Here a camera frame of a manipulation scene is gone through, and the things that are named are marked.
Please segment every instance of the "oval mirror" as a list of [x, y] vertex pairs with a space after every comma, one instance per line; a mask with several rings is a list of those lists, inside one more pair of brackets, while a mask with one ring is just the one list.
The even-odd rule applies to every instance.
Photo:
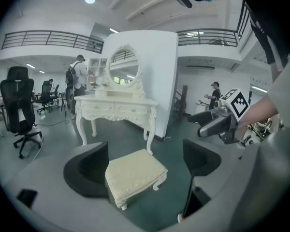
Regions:
[[127, 49], [116, 52], [110, 63], [111, 79], [118, 85], [128, 85], [134, 81], [139, 70], [136, 55]]

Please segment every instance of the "upholstered stool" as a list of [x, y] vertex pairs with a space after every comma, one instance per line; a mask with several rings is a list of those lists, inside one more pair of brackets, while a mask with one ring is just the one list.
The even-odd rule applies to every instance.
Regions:
[[127, 209], [126, 201], [147, 188], [159, 190], [168, 170], [146, 149], [112, 160], [105, 177], [118, 208]]

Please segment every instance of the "gray floor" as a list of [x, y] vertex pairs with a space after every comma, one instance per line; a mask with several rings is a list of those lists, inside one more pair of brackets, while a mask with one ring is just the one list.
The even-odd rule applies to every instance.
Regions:
[[[81, 138], [77, 132], [75, 120], [46, 127], [39, 125], [43, 133], [43, 148], [37, 158], [50, 156], [54, 153], [68, 151], [81, 145]], [[65, 120], [64, 111], [56, 108], [43, 116], [36, 115], [38, 124], [51, 125]], [[148, 189], [128, 200], [128, 209], [123, 214], [137, 226], [148, 232], [159, 231], [177, 223], [177, 214], [182, 211], [188, 194], [190, 174], [183, 161], [182, 142], [184, 138], [197, 140], [198, 125], [188, 123], [187, 119], [180, 124], [173, 123], [169, 129], [170, 138], [164, 142], [154, 140], [152, 151], [154, 157], [167, 169], [167, 180], [159, 191]], [[105, 119], [97, 120], [97, 137], [91, 136], [89, 121], [85, 122], [88, 144], [95, 142], [109, 142], [109, 159], [116, 159], [146, 147], [143, 133], [131, 124], [120, 121], [111, 122]], [[27, 143], [24, 149], [25, 159], [18, 158], [19, 149], [13, 147], [18, 139], [6, 130], [0, 138], [0, 182], [7, 183], [15, 174], [25, 168], [32, 161], [37, 152], [37, 146]], [[217, 137], [202, 139], [218, 145], [223, 142]]]

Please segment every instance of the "vanity drawer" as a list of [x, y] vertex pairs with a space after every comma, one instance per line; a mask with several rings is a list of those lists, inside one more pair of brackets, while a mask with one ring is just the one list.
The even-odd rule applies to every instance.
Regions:
[[83, 114], [113, 114], [113, 102], [82, 101]]
[[115, 103], [115, 113], [135, 116], [149, 116], [151, 106], [135, 105], [126, 103]]

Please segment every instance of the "black railing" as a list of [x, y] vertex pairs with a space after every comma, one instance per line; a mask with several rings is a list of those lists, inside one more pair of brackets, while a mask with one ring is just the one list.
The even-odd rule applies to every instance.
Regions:
[[177, 32], [178, 45], [214, 44], [238, 46], [237, 32], [230, 29], [189, 29]]
[[2, 49], [26, 45], [59, 45], [102, 53], [103, 41], [84, 35], [51, 30], [29, 30], [7, 33]]
[[112, 58], [112, 63], [119, 61], [119, 60], [125, 60], [125, 59], [131, 58], [133, 56], [135, 56], [135, 54], [132, 51], [119, 52]]
[[243, 0], [243, 4], [242, 4], [242, 10], [241, 10], [241, 14], [240, 14], [240, 19], [237, 25], [237, 33], [238, 33], [238, 37], [239, 40], [241, 41], [242, 37], [243, 37], [243, 33], [246, 29], [247, 23], [249, 20], [249, 11], [248, 8], [246, 6], [245, 1]]

